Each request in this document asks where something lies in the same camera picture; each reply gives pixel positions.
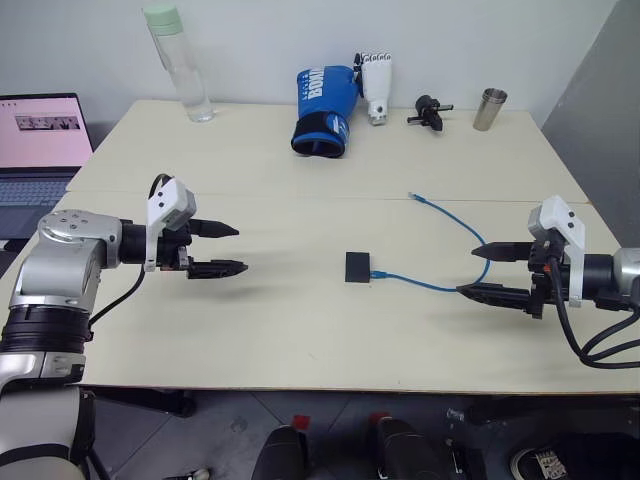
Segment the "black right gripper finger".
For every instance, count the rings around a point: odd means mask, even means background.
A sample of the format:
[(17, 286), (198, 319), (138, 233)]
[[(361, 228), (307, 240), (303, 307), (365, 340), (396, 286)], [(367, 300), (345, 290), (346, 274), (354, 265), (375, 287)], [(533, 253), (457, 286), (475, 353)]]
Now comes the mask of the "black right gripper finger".
[(531, 297), (526, 289), (484, 282), (457, 286), (456, 291), (478, 303), (522, 311), (527, 310)]
[(490, 242), (472, 250), (474, 256), (493, 262), (517, 262), (528, 260), (532, 242)]

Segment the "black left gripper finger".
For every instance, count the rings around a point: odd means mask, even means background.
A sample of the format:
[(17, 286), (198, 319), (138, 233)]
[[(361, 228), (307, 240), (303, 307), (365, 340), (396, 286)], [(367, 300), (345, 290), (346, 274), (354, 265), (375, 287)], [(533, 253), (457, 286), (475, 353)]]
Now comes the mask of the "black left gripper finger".
[(248, 266), (235, 260), (210, 260), (207, 262), (191, 261), (186, 272), (190, 280), (221, 279), (239, 275)]
[(220, 221), (192, 219), (191, 234), (203, 238), (223, 238), (237, 236), (239, 231)]

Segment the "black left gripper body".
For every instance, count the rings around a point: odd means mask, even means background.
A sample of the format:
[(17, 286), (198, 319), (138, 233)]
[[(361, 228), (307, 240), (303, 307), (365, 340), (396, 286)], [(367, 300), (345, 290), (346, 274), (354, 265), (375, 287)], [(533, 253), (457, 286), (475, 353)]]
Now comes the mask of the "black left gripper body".
[(192, 235), (197, 231), (195, 224), (195, 220), (188, 220), (177, 230), (165, 228), (161, 231), (156, 249), (155, 265), (158, 268), (193, 272), (193, 258), (188, 255), (187, 247), (192, 243)]

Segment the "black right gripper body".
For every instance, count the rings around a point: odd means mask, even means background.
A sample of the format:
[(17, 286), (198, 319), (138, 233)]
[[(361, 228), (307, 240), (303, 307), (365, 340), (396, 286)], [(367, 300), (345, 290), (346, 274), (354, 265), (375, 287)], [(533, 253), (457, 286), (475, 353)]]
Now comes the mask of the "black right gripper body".
[(556, 287), (552, 278), (551, 260), (556, 259), (560, 274), (559, 290), (563, 301), (569, 299), (569, 266), (563, 263), (565, 240), (553, 238), (551, 240), (526, 242), (526, 256), (528, 270), (531, 272), (531, 289), (525, 312), (535, 319), (541, 319), (544, 306), (555, 304)]

